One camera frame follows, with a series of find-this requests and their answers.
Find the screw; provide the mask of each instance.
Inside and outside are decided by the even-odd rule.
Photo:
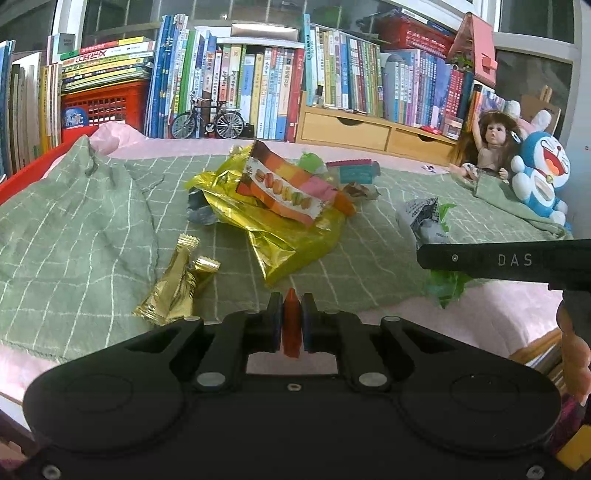
[[[381,387],[387,381],[388,377],[379,372],[367,372],[359,376],[359,383],[365,387]]]
[[[532,468],[527,470],[528,480],[541,480],[544,478],[546,471],[540,465],[534,465]]]
[[[60,480],[61,478],[60,469],[55,465],[46,465],[43,467],[41,474],[43,475],[43,478],[47,480]]]
[[[226,377],[219,372],[205,372],[197,376],[197,383],[202,387],[219,387]]]

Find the blue and white plush toy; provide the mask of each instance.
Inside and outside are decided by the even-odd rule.
[[[515,195],[537,215],[564,226],[568,208],[556,196],[570,177],[564,148],[549,133],[535,131],[523,140],[520,153],[511,161]]]

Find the doll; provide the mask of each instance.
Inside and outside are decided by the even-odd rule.
[[[463,164],[450,164],[449,171],[459,177],[477,180],[481,173],[496,175],[506,180],[511,171],[511,159],[519,150],[519,128],[510,116],[491,110],[480,121],[474,119],[472,132],[462,132],[452,160]]]

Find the human hand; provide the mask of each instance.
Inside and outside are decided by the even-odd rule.
[[[573,322],[563,303],[558,307],[556,321],[562,330],[562,363],[566,389],[584,406],[591,395],[591,348],[575,335]]]

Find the white wall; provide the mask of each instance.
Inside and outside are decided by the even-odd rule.
[[[571,163],[569,182],[560,196],[569,205],[569,221],[576,238],[591,238],[591,7],[580,1],[581,23],[575,12],[575,43],[580,45],[579,94],[566,152]],[[579,65],[573,65],[573,81]]]

